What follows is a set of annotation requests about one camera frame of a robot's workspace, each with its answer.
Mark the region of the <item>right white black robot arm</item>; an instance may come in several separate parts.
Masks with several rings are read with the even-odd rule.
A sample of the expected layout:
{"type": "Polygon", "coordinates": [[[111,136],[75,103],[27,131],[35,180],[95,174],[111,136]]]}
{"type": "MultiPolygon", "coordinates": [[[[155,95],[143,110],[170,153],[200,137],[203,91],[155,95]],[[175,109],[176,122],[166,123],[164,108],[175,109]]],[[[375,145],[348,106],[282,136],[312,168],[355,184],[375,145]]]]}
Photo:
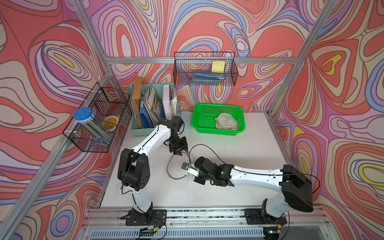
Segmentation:
{"type": "Polygon", "coordinates": [[[263,217],[277,219],[291,210],[304,213],[314,210],[313,183],[292,165],[276,170],[256,170],[230,164],[217,165],[200,157],[193,165],[186,166],[186,171],[201,185],[209,181],[219,187],[251,186],[275,191],[274,197],[263,201],[263,217]]]}

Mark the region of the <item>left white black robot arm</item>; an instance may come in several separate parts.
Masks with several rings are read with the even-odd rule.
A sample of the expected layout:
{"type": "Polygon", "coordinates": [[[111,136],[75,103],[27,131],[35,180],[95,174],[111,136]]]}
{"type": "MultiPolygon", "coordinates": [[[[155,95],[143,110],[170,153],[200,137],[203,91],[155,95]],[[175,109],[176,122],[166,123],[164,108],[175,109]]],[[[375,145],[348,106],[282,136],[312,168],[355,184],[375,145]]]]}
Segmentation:
{"type": "Polygon", "coordinates": [[[155,151],[168,142],[169,151],[181,156],[188,152],[186,137],[180,137],[179,131],[184,126],[181,117],[174,116],[171,120],[162,119],[155,129],[133,149],[123,149],[120,155],[118,180],[128,188],[134,200],[133,209],[140,214],[147,214],[153,209],[146,185],[150,180],[149,160],[155,151]]]}

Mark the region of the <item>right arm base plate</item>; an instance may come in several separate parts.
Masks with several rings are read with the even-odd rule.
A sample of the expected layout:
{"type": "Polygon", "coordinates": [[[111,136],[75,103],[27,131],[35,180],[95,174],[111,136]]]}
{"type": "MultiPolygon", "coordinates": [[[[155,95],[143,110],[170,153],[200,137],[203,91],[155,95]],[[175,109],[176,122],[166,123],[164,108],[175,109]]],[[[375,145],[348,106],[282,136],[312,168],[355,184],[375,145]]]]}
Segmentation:
{"type": "Polygon", "coordinates": [[[248,225],[284,226],[287,223],[287,219],[285,216],[275,218],[268,214],[263,214],[262,209],[244,209],[244,213],[248,225]]]}

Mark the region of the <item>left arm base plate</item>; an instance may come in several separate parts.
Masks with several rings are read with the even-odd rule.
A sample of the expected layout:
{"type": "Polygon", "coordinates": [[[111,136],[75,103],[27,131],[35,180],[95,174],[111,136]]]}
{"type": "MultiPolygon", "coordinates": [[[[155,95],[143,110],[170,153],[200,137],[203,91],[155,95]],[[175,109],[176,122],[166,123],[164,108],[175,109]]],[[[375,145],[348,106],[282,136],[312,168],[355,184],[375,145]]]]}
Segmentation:
{"type": "Polygon", "coordinates": [[[166,210],[149,210],[147,213],[140,213],[134,209],[120,219],[126,221],[126,226],[161,226],[166,223],[166,210]]]}

